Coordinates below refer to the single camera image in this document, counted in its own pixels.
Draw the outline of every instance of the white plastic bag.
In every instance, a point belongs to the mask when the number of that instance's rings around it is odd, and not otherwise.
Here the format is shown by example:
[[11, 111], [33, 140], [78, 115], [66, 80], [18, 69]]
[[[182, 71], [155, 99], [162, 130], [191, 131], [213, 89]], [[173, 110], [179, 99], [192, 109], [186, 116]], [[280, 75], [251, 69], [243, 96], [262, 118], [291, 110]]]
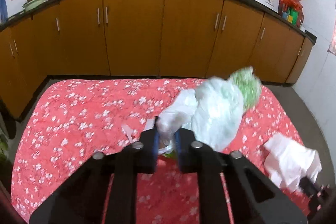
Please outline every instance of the white plastic bag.
[[279, 188], [294, 192], [300, 179], [307, 176], [315, 183], [322, 170], [319, 153], [306, 148], [282, 134], [276, 134], [264, 144], [270, 152], [264, 166], [269, 179]]
[[244, 99], [236, 85], [212, 77], [195, 89], [198, 102], [191, 120], [196, 139], [221, 152], [235, 138]]
[[191, 117], [197, 108], [195, 90], [182, 90], [174, 102], [163, 110], [157, 121], [157, 130], [165, 145], [171, 144], [173, 134], [183, 126], [190, 129]]
[[222, 151], [235, 138], [243, 115], [239, 88], [212, 77], [195, 90], [182, 90], [157, 121], [161, 141], [170, 153], [173, 134], [180, 128], [194, 131], [197, 140]]

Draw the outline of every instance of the white flower pattern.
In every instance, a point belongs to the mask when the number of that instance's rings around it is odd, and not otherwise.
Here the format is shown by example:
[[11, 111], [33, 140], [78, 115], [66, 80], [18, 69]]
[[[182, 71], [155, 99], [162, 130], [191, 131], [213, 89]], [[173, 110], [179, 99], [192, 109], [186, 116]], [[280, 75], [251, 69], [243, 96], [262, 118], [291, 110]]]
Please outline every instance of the white flower pattern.
[[[132, 128], [133, 141], [138, 140], [147, 119], [159, 115], [181, 89], [203, 81], [64, 80], [52, 85], [41, 96], [22, 135], [13, 166], [12, 205], [28, 222], [37, 206], [94, 151], [109, 155], [129, 144], [122, 124]], [[259, 103], [244, 114], [236, 138], [224, 153], [240, 150], [264, 172], [261, 147], [276, 133], [302, 144], [277, 99], [263, 86]], [[222, 182], [230, 208], [223, 176]], [[199, 223], [197, 175], [181, 174], [171, 159], [160, 157], [155, 174], [138, 176], [137, 195], [141, 224]], [[289, 197], [305, 214], [309, 212], [304, 194], [294, 192]]]

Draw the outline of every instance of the white tissue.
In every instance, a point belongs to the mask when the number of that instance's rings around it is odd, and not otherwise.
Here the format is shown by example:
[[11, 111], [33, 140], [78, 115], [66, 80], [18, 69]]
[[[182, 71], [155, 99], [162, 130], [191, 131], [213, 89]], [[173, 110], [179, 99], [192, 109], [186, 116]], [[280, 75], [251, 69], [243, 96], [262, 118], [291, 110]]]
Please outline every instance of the white tissue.
[[316, 150], [306, 148], [282, 134], [274, 135], [264, 147], [270, 152], [264, 166], [276, 186], [294, 192], [299, 188], [300, 179], [305, 176], [315, 183], [322, 170]]

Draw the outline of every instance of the kitchen cabinet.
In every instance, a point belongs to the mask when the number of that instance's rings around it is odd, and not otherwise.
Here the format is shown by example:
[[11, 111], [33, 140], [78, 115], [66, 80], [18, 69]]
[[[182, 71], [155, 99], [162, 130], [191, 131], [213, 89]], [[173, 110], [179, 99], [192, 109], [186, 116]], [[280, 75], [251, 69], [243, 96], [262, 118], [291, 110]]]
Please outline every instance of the kitchen cabinet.
[[66, 45], [60, 39], [59, 5], [33, 15], [36, 52], [46, 75], [65, 75], [69, 68]]
[[274, 69], [274, 73], [277, 76], [279, 83], [284, 83], [290, 74], [302, 47], [303, 37], [293, 29], [290, 29], [288, 36], [283, 42], [284, 49], [280, 60]]
[[6, 28], [0, 33], [0, 96], [9, 113], [19, 118], [31, 95], [27, 93], [14, 51], [11, 31]]
[[308, 38], [305, 38], [294, 67], [286, 80], [286, 83], [294, 84], [299, 79], [299, 76], [306, 65], [312, 47], [313, 44], [311, 41]]
[[27, 84], [27, 91], [33, 94], [46, 77], [44, 69], [38, 64], [36, 40], [31, 18], [10, 28], [14, 56]]
[[102, 0], [62, 0], [59, 39], [68, 59], [68, 75], [110, 75]]
[[228, 78], [245, 67], [257, 41], [264, 14], [233, 0], [224, 0], [207, 77]]
[[289, 36], [289, 26], [265, 14], [249, 65], [262, 81], [281, 82], [276, 65], [282, 57]]
[[104, 0], [111, 75], [158, 75], [164, 0]]
[[160, 75], [205, 77], [223, 0], [165, 0]]

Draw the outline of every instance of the cabinet handle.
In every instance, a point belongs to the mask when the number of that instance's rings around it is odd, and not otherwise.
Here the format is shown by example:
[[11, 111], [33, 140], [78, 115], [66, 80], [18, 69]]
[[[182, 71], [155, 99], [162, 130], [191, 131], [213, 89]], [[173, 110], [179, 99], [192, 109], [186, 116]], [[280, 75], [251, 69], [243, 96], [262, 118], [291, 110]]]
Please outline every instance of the cabinet handle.
[[9, 44], [9, 47], [10, 47], [10, 51], [12, 52], [12, 57], [14, 57], [14, 53], [13, 53], [13, 49], [12, 49], [12, 45]]
[[57, 24], [57, 31], [60, 31], [58, 18], [56, 18], [56, 24]]
[[99, 8], [97, 9], [97, 14], [98, 14], [98, 25], [100, 25]]
[[106, 24], [108, 24], [109, 22], [109, 17], [107, 15], [107, 6], [105, 7], [105, 14], [106, 14]]
[[14, 45], [15, 45], [16, 52], [19, 53], [19, 51], [17, 50], [15, 39], [13, 39], [13, 40], [14, 40]]
[[226, 23], [226, 16], [224, 17], [224, 23], [223, 23], [222, 31], [224, 31], [225, 23]]
[[261, 34], [260, 40], [262, 40], [262, 39], [263, 39], [263, 37], [264, 37], [264, 33], [265, 33], [265, 27], [264, 27], [264, 29], [263, 29], [263, 31], [262, 31], [262, 34]]
[[218, 19], [219, 19], [219, 14], [217, 14], [216, 23], [215, 23], [215, 30], [217, 29]]

